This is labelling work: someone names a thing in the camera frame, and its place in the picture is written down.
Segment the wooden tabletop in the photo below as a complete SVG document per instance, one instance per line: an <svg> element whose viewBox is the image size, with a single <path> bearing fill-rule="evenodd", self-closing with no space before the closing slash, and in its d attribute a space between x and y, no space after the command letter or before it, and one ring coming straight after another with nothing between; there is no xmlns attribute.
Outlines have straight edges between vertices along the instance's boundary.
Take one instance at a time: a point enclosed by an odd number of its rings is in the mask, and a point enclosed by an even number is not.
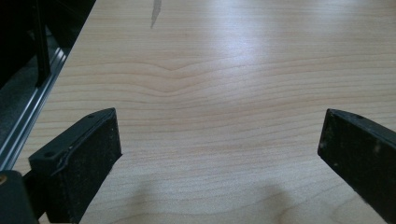
<svg viewBox="0 0 396 224"><path fill-rule="evenodd" d="M82 223L384 223L317 147L327 108L396 130L395 74L391 0L97 0L14 169L115 107Z"/></svg>

